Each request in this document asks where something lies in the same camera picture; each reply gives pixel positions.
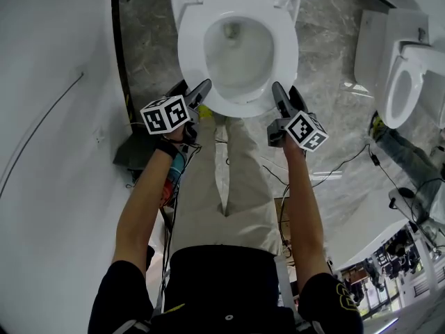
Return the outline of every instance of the beige pants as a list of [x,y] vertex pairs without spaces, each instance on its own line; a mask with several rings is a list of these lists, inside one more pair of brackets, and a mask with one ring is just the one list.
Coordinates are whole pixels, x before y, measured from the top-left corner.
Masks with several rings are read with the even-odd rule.
[[282,244],[272,193],[257,144],[241,119],[228,118],[229,197],[225,214],[215,179],[215,121],[204,118],[196,143],[202,146],[182,179],[172,235],[172,253],[199,245],[258,248],[275,255]]

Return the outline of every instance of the cable connector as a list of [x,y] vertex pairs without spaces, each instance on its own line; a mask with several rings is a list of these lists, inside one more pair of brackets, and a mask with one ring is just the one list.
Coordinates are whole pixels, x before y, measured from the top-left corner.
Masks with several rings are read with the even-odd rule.
[[380,166],[380,161],[378,160],[377,156],[375,156],[373,153],[371,153],[371,159],[372,159],[375,167]]

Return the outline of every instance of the person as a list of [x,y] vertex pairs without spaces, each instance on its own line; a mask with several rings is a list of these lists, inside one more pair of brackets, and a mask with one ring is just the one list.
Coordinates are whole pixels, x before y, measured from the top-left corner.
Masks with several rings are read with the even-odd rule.
[[[226,119],[230,180],[223,213],[215,180],[216,123],[205,106],[198,110],[201,150],[180,184],[164,311],[153,315],[145,286],[146,250],[182,128],[158,143],[123,209],[89,333],[296,333],[293,310],[278,306],[275,257],[282,242],[257,144],[241,119]],[[363,333],[357,307],[323,255],[323,228],[305,155],[289,137],[284,154],[299,313],[311,323],[309,333]]]
[[386,126],[377,112],[371,119],[370,135],[375,143],[396,162],[416,187],[416,194],[429,218],[445,224],[445,152],[442,145],[433,149],[436,164],[425,151]]

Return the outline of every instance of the black sleeve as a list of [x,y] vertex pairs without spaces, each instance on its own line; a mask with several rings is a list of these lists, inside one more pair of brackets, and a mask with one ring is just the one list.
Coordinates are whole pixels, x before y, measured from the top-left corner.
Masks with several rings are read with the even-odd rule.
[[114,333],[131,320],[149,321],[153,313],[140,269],[127,261],[113,263],[92,306],[88,333]]
[[310,278],[300,295],[298,312],[325,334],[362,334],[363,321],[344,285],[328,273]]

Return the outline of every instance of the blue jeans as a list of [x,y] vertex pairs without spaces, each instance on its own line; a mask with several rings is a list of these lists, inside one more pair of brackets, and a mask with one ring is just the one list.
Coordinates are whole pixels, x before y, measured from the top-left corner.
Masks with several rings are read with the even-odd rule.
[[[431,163],[425,151],[403,138],[397,130],[384,127],[375,136],[375,143],[405,171],[417,189],[428,180],[441,178],[439,170]],[[439,180],[430,182],[423,185],[417,193],[427,212],[441,185]]]

